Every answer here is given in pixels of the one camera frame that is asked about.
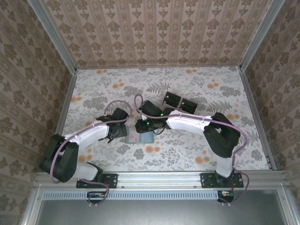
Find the wallpaper wall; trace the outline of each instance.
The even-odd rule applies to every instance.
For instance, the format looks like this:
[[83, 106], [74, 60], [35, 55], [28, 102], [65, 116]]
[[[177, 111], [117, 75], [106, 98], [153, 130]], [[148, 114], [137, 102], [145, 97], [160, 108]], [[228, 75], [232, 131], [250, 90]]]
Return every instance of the wallpaper wall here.
[[25, 0], [0, 1], [0, 224], [18, 224], [70, 73]]
[[42, 0], [78, 68], [239, 64], [271, 0]]
[[286, 0], [246, 70], [278, 169], [300, 208], [300, 13]]

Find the cable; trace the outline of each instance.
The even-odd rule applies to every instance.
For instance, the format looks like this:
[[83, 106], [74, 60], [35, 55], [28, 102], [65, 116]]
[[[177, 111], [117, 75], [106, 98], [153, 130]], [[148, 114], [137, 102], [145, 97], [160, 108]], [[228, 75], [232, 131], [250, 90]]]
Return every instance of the cable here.
[[243, 143], [242, 146], [240, 146], [237, 150], [235, 150], [233, 152], [233, 157], [232, 157], [232, 169], [234, 169], [238, 173], [241, 173], [241, 174], [243, 174], [243, 175], [245, 175], [247, 177], [247, 185], [245, 186], [245, 189], [244, 189], [242, 195], [237, 200], [232, 201], [231, 204], [236, 203], [237, 201], [239, 201], [241, 199], [241, 197], [247, 191], [247, 189], [249, 187], [250, 179], [249, 179], [249, 176], [246, 173], [235, 169], [234, 162], [235, 162], [235, 155], [236, 155], [236, 153], [238, 153], [239, 151], [241, 151], [247, 145], [247, 143], [248, 143], [248, 138], [247, 138], [246, 134], [241, 129], [239, 129], [238, 127], [235, 127], [234, 125], [231, 125], [231, 124], [228, 124], [228, 123], [224, 123], [224, 122], [220, 122], [220, 121], [216, 121], [216, 120], [199, 118], [199, 117], [192, 116], [192, 115], [175, 114], [175, 115], [167, 115], [167, 116], [150, 116], [150, 115], [144, 114], [143, 112], [141, 112], [141, 110], [139, 110], [139, 107], [137, 106], [137, 103], [136, 103], [136, 98], [137, 97], [141, 98], [142, 103], [144, 102], [142, 95], [140, 95], [140, 94], [135, 95], [135, 99], [134, 99], [135, 109], [137, 110], [138, 113], [140, 113], [141, 115], [144, 115], [147, 118], [150, 118], [150, 119], [167, 119], [167, 118], [171, 118], [171, 117], [178, 117], [178, 116], [180, 116], [180, 117], [184, 117], [184, 118], [189, 118], [189, 119], [194, 119], [194, 120], [200, 120], [200, 121], [206, 121], [206, 122], [211, 122], [211, 123], [216, 123], [216, 124], [219, 124], [219, 125], [227, 126], [227, 127], [230, 127], [232, 129], [235, 129], [235, 130], [239, 131], [239, 133], [243, 135], [243, 137], [245, 139], [245, 142]]
[[230, 204], [228, 201], [226, 201], [224, 198], [221, 198], [221, 197], [219, 197], [219, 200], [222, 200], [223, 202], [222, 202], [222, 205], [224, 205], [224, 203], [228, 203], [228, 204]]
[[234, 194], [234, 183], [233, 183], [233, 181], [232, 181], [232, 189], [231, 189], [231, 191], [232, 191], [233, 194]]
[[83, 181], [83, 182], [85, 182], [85, 183], [88, 183], [88, 184], [99, 184], [99, 185], [102, 185], [102, 186], [104, 186], [104, 187], [106, 188], [106, 194], [105, 194], [105, 196], [104, 196], [103, 199], [102, 199], [101, 201], [99, 201], [98, 203], [92, 203], [92, 202], [90, 201], [90, 198], [91, 198], [93, 195], [98, 195], [99, 193], [91, 193], [91, 194], [89, 195], [88, 202], [89, 202], [90, 206], [91, 206], [91, 205], [95, 205], [95, 206], [100, 205], [100, 204], [102, 204], [102, 203], [104, 202], [104, 200], [108, 197], [108, 194], [109, 194], [109, 187], [108, 187], [107, 184], [104, 184], [104, 183], [101, 183], [101, 182], [93, 182], [93, 181], [89, 181], [89, 180], [85, 180], [85, 179], [81, 179], [81, 181]]
[[84, 128], [83, 130], [81, 130], [81, 131], [79, 131], [79, 132], [73, 134], [73, 135], [70, 136], [69, 138], [67, 138], [67, 139], [60, 145], [60, 147], [57, 149], [57, 151], [56, 151], [56, 153], [55, 153], [55, 155], [54, 155], [54, 157], [53, 157], [53, 161], [52, 161], [51, 168], [50, 168], [50, 178], [51, 178], [51, 180], [52, 180], [52, 183], [54, 183], [54, 184], [60, 183], [60, 181], [55, 181], [55, 180], [54, 180], [54, 177], [53, 177], [54, 166], [55, 166], [55, 162], [56, 162], [56, 160], [57, 160], [57, 157], [58, 157], [60, 151], [62, 150], [62, 148], [63, 148], [70, 140], [72, 140], [72, 139], [73, 139], [74, 137], [76, 137], [77, 135], [81, 135], [81, 134], [83, 134], [84, 132], [86, 132], [86, 131], [88, 131], [88, 130], [91, 130], [91, 129], [94, 129], [94, 128], [96, 128], [96, 127], [99, 127], [99, 126], [102, 126], [102, 125], [105, 125], [105, 124], [108, 124], [108, 123], [120, 123], [120, 122], [125, 122], [125, 121], [127, 121], [127, 120], [130, 118], [130, 116], [131, 116], [131, 114], [132, 114], [132, 108], [131, 108], [130, 104], [129, 104], [128, 102], [126, 102], [126, 101], [123, 101], [123, 100], [116, 100], [116, 101], [112, 101], [111, 103], [109, 103], [108, 106], [110, 106], [110, 105], [111, 105], [112, 103], [114, 103], [114, 102], [123, 102], [123, 103], [125, 103], [125, 104], [129, 107], [129, 109], [130, 109], [130, 115], [127, 116], [127, 117], [126, 117], [125, 119], [123, 119], [123, 120], [112, 120], [112, 121], [106, 121], [106, 122], [99, 122], [99, 123], [96, 123], [96, 124], [91, 124], [91, 125], [89, 125], [88, 127]]
[[154, 130], [152, 131], [154, 134], [156, 135], [161, 135], [163, 133], [163, 131], [165, 130], [165, 128], [163, 128], [163, 130], [161, 132], [159, 132], [158, 134], [154, 132]]

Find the metal frame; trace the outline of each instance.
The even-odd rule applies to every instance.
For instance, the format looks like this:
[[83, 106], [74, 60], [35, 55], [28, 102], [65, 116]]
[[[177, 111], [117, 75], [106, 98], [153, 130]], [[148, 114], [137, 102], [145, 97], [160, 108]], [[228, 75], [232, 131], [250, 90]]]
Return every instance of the metal frame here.
[[156, 65], [156, 66], [122, 66], [122, 67], [78, 67], [78, 70], [87, 70], [87, 69], [145, 69], [145, 68], [190, 68], [190, 67], [238, 67], [238, 64], [226, 64], [226, 65], [218, 65], [218, 64], [211, 64], [211, 65]]
[[[277, 190], [285, 218], [289, 225], [300, 224], [299, 215], [295, 208], [293, 198], [288, 190], [288, 181], [284, 171], [244, 171], [250, 177], [249, 190]], [[211, 171], [196, 172], [117, 172], [118, 185], [115, 189], [122, 191], [201, 191], [208, 190], [228, 190], [226, 188], [206, 188], [202, 189], [200, 174], [211, 173]], [[52, 184], [50, 176], [45, 172], [37, 174], [36, 183], [31, 194], [28, 207], [25, 212], [22, 225], [35, 225], [43, 200], [43, 193], [46, 191], [59, 190], [78, 192], [88, 189], [77, 189], [76, 180], [66, 183]]]
[[73, 76], [71, 76], [71, 80], [70, 80], [69, 86], [67, 88], [67, 93], [66, 93], [66, 97], [64, 100], [64, 104], [62, 105], [62, 108], [61, 108], [60, 118], [58, 120], [57, 127], [55, 129], [56, 134], [61, 135], [62, 131], [64, 129], [68, 110], [69, 110], [72, 95], [73, 95], [73, 91], [74, 91], [74, 88], [76, 85], [76, 79], [77, 79], [77, 74], [74, 74]]
[[240, 68], [239, 68], [239, 72], [240, 72], [240, 77], [242, 79], [245, 93], [246, 93], [246, 96], [247, 96], [247, 99], [248, 99], [248, 102], [250, 105], [250, 109], [251, 109], [251, 112], [253, 115], [253, 119], [256, 124], [257, 132], [258, 132], [259, 138], [261, 139], [262, 147], [268, 154], [269, 163], [271, 165], [272, 170], [277, 170], [277, 167], [276, 167], [276, 164], [275, 164], [272, 152], [271, 152], [271, 148], [269, 146], [269, 142], [268, 142], [266, 133], [263, 129], [263, 124], [262, 124], [261, 118], [259, 116], [256, 104], [255, 104], [255, 100], [254, 100], [254, 97], [253, 97], [253, 94], [252, 94], [252, 91], [250, 88], [250, 84], [247, 79], [246, 72], [244, 70], [241, 70]]

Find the gray leaf pattern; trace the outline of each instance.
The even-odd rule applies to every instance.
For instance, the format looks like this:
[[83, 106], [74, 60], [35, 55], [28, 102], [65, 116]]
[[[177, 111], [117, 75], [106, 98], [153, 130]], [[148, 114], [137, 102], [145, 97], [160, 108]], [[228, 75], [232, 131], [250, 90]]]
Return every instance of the gray leaf pattern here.
[[1, 0], [0, 8], [0, 224], [16, 225], [22, 223], [44, 143], [55, 132], [71, 73], [27, 1]]
[[[63, 134], [71, 134], [91, 124], [104, 115], [104, 109], [114, 100], [124, 100], [134, 107], [136, 94], [163, 109], [163, 96], [167, 91], [196, 102], [196, 115], [212, 116], [221, 112], [232, 124], [245, 131], [249, 144], [237, 155], [237, 168], [268, 169], [236, 67], [78, 70]], [[109, 106], [107, 113], [111, 114], [116, 107], [129, 112], [124, 104], [115, 103]], [[134, 126], [140, 118], [134, 110], [126, 125]], [[12, 121], [1, 122], [3, 132], [16, 130], [16, 126], [10, 124]], [[33, 138], [26, 134], [23, 137], [24, 141], [33, 142]], [[90, 161], [105, 171], [215, 170], [217, 161], [203, 135], [184, 130], [165, 130], [155, 137], [153, 144], [125, 144], [124, 138], [109, 144], [97, 141], [81, 150], [79, 159]], [[28, 173], [23, 166], [14, 171], [19, 175]]]

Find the vent slot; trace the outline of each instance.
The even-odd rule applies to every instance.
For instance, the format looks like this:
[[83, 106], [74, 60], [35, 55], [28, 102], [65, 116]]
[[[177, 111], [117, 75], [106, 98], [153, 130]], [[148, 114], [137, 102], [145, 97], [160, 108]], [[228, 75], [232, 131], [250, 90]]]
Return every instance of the vent slot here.
[[[87, 200], [87, 191], [45, 191], [43, 200]], [[213, 200], [217, 191], [118, 191], [111, 190], [107, 200]]]

